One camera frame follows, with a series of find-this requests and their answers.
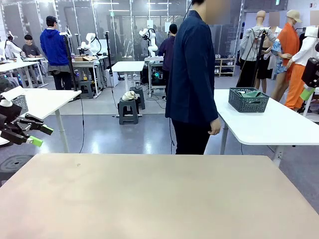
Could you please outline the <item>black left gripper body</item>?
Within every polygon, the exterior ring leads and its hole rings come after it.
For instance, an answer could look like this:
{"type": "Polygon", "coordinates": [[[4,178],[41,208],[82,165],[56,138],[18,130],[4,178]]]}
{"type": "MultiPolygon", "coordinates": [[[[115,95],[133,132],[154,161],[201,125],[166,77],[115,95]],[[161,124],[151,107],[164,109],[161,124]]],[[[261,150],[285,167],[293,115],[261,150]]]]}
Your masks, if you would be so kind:
{"type": "Polygon", "coordinates": [[[16,118],[21,115],[22,107],[12,102],[0,105],[0,131],[21,132],[16,123],[16,118]]]}

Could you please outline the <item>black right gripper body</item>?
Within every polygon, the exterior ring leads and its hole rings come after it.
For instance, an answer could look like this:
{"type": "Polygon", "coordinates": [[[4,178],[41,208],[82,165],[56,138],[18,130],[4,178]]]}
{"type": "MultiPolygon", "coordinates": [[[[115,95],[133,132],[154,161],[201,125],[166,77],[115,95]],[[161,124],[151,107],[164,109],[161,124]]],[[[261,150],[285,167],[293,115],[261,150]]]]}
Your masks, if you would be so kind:
{"type": "Polygon", "coordinates": [[[312,57],[309,58],[302,75],[303,82],[311,88],[319,86],[319,60],[312,57]]]}

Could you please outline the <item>person's right hand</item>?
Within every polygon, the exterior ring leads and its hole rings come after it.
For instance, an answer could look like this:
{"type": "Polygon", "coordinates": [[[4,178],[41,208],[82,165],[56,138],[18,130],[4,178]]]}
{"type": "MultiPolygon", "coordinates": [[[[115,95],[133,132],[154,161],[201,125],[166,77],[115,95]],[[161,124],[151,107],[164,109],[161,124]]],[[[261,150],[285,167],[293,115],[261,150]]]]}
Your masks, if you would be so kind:
{"type": "Polygon", "coordinates": [[[220,120],[219,118],[213,120],[211,123],[210,123],[210,131],[208,132],[210,135],[217,135],[220,133],[220,130],[221,130],[221,123],[220,123],[220,120]]]}

